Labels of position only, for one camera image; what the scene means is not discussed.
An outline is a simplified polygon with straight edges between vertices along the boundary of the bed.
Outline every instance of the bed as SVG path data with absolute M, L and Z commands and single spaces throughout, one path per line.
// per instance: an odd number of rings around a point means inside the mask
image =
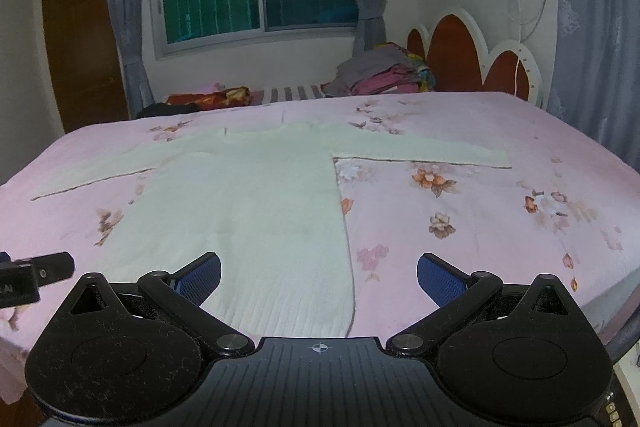
M 407 47 L 421 52 L 438 90 L 449 92 L 300 100 L 89 126 L 62 137 L 0 187 L 0 250 L 15 259 L 68 251 L 76 260 L 74 278 L 42 288 L 40 302 L 0 311 L 0 397 L 20 398 L 30 348 L 78 277 L 95 269 L 111 231 L 145 196 L 154 173 L 32 201 L 35 188 L 81 160 L 208 128 L 337 122 L 506 150 L 510 169 L 335 162 L 353 271 L 349 336 L 373 335 L 384 344 L 434 311 L 415 274 L 418 258 L 433 252 L 467 273 L 487 270 L 510 283 L 554 273 L 601 340 L 612 341 L 640 303 L 640 176 L 535 107 L 540 74 L 524 46 L 506 42 L 489 54 L 462 10 L 433 28 L 417 25 Z

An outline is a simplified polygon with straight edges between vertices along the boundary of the black cloth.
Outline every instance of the black cloth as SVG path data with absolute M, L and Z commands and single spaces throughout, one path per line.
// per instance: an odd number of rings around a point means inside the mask
M 197 103 L 188 103 L 186 105 L 169 105 L 159 102 L 147 105 L 142 111 L 136 115 L 138 118 L 152 118 L 154 116 L 172 116 L 174 114 L 188 114 L 190 112 L 198 112 L 200 108 Z

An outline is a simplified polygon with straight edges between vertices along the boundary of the pink bed sheet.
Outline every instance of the pink bed sheet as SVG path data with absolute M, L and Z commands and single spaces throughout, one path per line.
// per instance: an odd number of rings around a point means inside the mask
M 384 343 L 436 309 L 416 279 L 424 252 L 510 283 L 554 273 L 604 342 L 635 309 L 629 299 L 640 298 L 634 294 L 640 283 L 640 175 L 512 96 L 388 94 L 102 124 L 61 138 L 0 187 L 0 250 L 14 259 L 65 250 L 77 266 L 73 280 L 42 288 L 40 302 L 0 311 L 0 397 L 11 402 L 20 396 L 28 351 L 77 278 L 93 270 L 110 230 L 143 197 L 153 172 L 30 201 L 42 182 L 81 160 L 141 142 L 208 127 L 261 129 L 293 121 L 463 140 L 507 150 L 513 165 L 336 162 L 356 296 L 351 336 L 373 335 Z

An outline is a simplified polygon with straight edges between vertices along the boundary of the crosshair symbol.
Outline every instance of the crosshair symbol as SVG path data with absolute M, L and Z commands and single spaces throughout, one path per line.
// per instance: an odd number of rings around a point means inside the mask
M 324 353 L 327 349 L 331 349 L 331 347 L 323 344 L 322 342 L 318 342 L 317 344 L 311 346 L 311 349 L 313 349 L 316 353 Z

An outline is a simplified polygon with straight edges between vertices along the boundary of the gray ribbed plate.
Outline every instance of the gray ribbed plate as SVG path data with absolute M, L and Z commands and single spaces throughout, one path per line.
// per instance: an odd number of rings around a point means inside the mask
M 47 427 L 64 425 L 50 420 Z M 138 427 L 421 427 L 496 425 L 460 408 L 418 360 L 375 339 L 265 339 L 222 360 L 187 400 Z M 573 427 L 595 427 L 586 419 Z

